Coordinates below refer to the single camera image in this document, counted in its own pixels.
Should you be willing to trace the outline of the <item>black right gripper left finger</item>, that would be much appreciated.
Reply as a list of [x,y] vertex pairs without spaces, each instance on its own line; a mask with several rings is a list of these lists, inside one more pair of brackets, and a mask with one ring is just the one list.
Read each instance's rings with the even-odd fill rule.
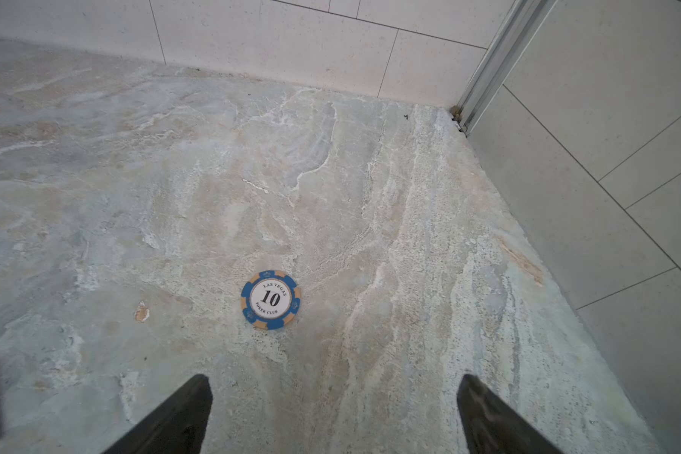
[[200,453],[212,403],[209,378],[196,374],[105,453]]

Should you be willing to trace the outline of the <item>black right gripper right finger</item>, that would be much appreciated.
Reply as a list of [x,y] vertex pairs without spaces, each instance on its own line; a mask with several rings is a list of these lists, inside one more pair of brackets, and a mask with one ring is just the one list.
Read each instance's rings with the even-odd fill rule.
[[562,453],[477,376],[463,376],[456,399],[471,454]]

